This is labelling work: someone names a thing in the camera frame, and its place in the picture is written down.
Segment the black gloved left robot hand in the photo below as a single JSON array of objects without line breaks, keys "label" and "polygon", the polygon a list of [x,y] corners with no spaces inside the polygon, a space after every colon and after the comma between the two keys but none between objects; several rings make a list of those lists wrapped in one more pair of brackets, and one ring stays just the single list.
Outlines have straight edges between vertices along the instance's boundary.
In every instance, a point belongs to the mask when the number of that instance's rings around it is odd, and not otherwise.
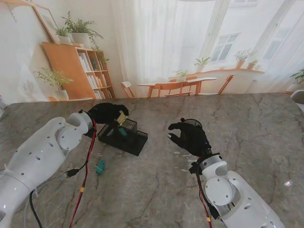
[{"label": "black gloved left robot hand", "polygon": [[119,118],[121,111],[125,116],[129,115],[129,110],[122,104],[100,103],[93,106],[87,113],[96,124],[111,124]]}]

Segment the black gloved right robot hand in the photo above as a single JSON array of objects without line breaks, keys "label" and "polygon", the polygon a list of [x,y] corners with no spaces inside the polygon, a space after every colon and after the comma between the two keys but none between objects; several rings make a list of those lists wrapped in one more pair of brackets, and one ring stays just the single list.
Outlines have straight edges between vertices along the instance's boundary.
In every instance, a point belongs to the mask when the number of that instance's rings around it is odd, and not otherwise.
[{"label": "black gloved right robot hand", "polygon": [[211,145],[201,126],[190,123],[172,123],[168,129],[180,130],[180,136],[169,133],[168,138],[179,147],[187,150],[190,154],[200,157],[211,154]]}]

